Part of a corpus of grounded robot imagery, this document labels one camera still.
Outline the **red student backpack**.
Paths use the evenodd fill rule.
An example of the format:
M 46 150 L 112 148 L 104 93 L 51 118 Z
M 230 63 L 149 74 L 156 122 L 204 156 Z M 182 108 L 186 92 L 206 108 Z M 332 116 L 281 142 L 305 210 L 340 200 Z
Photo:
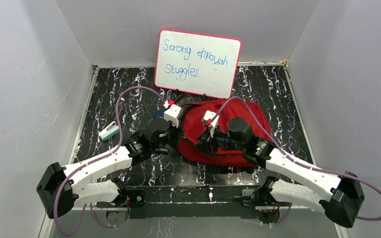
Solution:
M 275 145 L 259 104 L 225 99 L 185 104 L 177 145 L 190 162 L 265 167 Z

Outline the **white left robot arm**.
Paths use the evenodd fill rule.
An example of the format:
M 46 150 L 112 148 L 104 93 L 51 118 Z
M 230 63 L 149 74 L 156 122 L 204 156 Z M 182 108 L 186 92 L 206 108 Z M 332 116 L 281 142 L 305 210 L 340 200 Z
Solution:
M 119 148 L 90 159 L 65 166 L 58 162 L 50 164 L 36 187 L 48 218 L 59 218 L 75 205 L 95 202 L 125 205 L 130 194 L 120 181 L 96 180 L 150 159 L 153 154 L 168 154 L 165 145 L 177 145 L 179 137 L 180 130 L 174 126 L 146 128 L 124 140 Z

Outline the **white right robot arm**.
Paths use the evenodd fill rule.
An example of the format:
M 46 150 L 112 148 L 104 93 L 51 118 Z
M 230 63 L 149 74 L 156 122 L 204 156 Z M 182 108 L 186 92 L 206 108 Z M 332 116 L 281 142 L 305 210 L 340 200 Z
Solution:
M 199 137 L 209 154 L 218 149 L 242 152 L 250 164 L 280 173 L 296 181 L 290 184 L 278 178 L 269 178 L 259 189 L 263 204 L 289 202 L 323 212 L 334 223 L 351 228 L 365 200 L 357 176 L 349 171 L 341 175 L 326 173 L 323 169 L 280 151 L 272 142 L 254 135 L 252 126 L 243 118 L 228 122 L 228 132 L 217 127 L 217 120 L 204 117 L 207 127 Z

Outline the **black blue marker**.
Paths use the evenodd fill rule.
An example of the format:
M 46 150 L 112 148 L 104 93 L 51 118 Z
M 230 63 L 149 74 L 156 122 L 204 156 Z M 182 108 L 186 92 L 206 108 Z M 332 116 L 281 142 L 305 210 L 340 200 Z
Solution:
M 155 150 L 155 153 L 157 154 L 169 154 L 169 149 L 168 148 L 157 148 Z

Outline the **dark blue wallet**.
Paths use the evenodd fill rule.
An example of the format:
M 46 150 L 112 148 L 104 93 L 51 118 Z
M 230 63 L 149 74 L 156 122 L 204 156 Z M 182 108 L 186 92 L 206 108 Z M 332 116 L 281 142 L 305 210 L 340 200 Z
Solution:
M 160 109 L 154 112 L 155 118 L 163 118 L 164 117 L 165 109 Z

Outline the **pink framed whiteboard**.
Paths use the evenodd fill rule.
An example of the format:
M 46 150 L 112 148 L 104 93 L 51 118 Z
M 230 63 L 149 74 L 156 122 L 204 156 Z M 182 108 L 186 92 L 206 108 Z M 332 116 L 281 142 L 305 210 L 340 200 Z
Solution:
M 154 84 L 213 98 L 229 98 L 242 42 L 237 38 L 163 29 Z

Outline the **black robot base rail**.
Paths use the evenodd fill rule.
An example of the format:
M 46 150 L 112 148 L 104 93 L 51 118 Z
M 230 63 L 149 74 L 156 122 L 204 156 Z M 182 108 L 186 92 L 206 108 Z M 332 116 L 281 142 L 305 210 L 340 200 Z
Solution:
M 128 211 L 132 219 L 160 217 L 237 217 L 275 223 L 282 204 L 267 203 L 258 186 L 138 186 L 122 190 L 113 204 L 97 202 L 110 212 Z

